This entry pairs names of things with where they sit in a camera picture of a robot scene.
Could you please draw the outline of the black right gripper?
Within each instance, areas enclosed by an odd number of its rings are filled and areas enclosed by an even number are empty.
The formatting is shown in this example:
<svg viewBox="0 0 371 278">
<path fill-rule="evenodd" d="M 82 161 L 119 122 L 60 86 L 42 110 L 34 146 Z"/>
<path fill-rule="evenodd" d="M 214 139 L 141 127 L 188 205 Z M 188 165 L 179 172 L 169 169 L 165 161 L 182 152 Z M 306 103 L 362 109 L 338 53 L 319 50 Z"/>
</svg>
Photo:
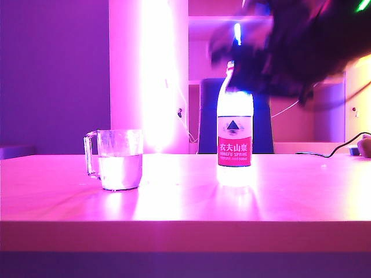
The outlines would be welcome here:
<svg viewBox="0 0 371 278">
<path fill-rule="evenodd" d="M 233 58 L 240 46 L 240 58 L 235 57 L 231 87 L 260 95 L 312 97 L 312 82 L 295 75 L 292 43 L 310 22 L 309 11 L 274 11 L 273 20 L 253 28 L 240 24 L 223 24 L 209 39 L 212 66 Z"/>
</svg>

